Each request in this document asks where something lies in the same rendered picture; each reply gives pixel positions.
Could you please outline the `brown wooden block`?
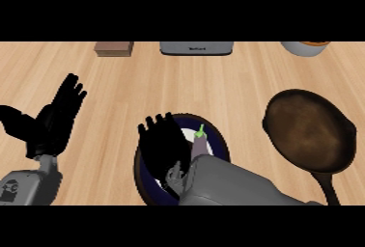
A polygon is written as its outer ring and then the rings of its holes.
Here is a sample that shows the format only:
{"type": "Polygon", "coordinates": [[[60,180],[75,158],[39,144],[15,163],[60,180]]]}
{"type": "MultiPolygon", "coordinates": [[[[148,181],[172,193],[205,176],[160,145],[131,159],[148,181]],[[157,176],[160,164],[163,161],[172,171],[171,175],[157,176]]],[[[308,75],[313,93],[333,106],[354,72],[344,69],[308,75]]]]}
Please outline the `brown wooden block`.
{"type": "Polygon", "coordinates": [[[131,57],[134,46],[132,41],[98,41],[95,51],[101,57],[131,57]]]}

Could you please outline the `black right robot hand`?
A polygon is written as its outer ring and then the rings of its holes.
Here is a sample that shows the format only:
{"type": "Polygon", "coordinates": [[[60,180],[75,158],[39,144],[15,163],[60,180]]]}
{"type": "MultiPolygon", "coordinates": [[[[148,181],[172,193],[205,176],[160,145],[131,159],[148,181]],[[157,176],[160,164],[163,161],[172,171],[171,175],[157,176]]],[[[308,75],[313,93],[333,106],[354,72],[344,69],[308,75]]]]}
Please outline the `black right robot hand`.
{"type": "Polygon", "coordinates": [[[171,187],[166,177],[171,169],[181,164],[182,175],[187,175],[191,162],[191,147],[172,113],[156,118],[146,118],[140,124],[140,147],[143,160],[153,177],[160,181],[163,189],[177,198],[181,195],[171,187]]]}

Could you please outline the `purple eggplant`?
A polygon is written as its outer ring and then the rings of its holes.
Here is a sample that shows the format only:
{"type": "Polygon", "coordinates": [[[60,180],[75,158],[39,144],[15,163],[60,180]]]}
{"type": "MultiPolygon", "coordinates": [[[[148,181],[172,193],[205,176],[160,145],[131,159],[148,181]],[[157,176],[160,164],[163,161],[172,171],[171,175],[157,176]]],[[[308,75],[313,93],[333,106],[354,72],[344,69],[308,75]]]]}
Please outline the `purple eggplant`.
{"type": "Polygon", "coordinates": [[[208,133],[205,131],[205,125],[200,125],[200,129],[194,133],[194,143],[193,143],[193,149],[191,149],[191,158],[196,158],[202,154],[209,154],[208,133]]]}

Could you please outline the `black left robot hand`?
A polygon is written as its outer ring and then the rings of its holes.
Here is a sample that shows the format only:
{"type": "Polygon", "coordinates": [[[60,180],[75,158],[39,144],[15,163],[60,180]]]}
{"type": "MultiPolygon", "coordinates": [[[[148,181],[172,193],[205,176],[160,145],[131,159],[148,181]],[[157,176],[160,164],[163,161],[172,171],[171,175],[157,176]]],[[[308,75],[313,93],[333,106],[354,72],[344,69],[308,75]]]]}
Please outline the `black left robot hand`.
{"type": "Polygon", "coordinates": [[[13,106],[0,105],[0,124],[7,133],[26,141],[27,158],[44,154],[58,156],[64,152],[86,95],[79,76],[72,73],[36,118],[13,106]]]}

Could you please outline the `white pot with orange content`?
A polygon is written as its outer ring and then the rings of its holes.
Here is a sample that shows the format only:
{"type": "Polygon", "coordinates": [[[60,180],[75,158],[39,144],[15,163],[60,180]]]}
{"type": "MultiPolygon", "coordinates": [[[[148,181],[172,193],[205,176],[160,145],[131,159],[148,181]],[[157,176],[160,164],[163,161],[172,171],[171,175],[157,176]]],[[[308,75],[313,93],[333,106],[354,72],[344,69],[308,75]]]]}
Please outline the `white pot with orange content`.
{"type": "Polygon", "coordinates": [[[284,48],[298,56],[314,57],[329,46],[327,41],[284,41],[284,48]]]}

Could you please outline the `dark blue plate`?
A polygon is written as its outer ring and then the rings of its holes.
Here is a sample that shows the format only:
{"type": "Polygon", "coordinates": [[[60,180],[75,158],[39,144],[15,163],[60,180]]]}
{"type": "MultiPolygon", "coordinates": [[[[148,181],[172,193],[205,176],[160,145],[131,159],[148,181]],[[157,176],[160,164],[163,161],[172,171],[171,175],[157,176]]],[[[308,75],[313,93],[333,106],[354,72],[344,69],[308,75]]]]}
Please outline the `dark blue plate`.
{"type": "MultiPolygon", "coordinates": [[[[193,114],[175,114],[174,118],[190,143],[194,143],[194,134],[200,130],[200,126],[205,126],[211,155],[231,161],[228,145],[215,125],[203,117],[193,114]]],[[[163,189],[160,181],[147,170],[141,150],[137,150],[135,155],[135,182],[143,200],[148,206],[177,206],[180,204],[180,200],[163,189]]]]}

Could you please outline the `dark brown frying pan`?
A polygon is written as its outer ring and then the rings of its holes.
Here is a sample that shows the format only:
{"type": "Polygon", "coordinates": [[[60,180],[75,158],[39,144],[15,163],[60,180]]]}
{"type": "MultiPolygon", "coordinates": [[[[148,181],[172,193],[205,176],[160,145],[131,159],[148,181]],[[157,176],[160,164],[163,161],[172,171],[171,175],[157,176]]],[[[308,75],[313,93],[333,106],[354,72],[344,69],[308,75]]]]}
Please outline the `dark brown frying pan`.
{"type": "Polygon", "coordinates": [[[357,126],[339,107],[311,91],[286,90],[270,100],[264,131],[284,158],[314,176],[329,205],[339,206],[333,174],[357,154],[357,126]]]}

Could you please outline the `grey toaster appliance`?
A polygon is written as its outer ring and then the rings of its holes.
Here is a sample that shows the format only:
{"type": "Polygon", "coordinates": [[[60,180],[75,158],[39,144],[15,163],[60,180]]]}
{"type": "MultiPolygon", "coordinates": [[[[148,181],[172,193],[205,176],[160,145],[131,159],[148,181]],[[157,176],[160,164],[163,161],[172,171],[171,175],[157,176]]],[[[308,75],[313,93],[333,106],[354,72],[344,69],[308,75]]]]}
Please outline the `grey toaster appliance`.
{"type": "Polygon", "coordinates": [[[233,41],[163,41],[160,51],[165,55],[222,56],[233,52],[233,41]]]}

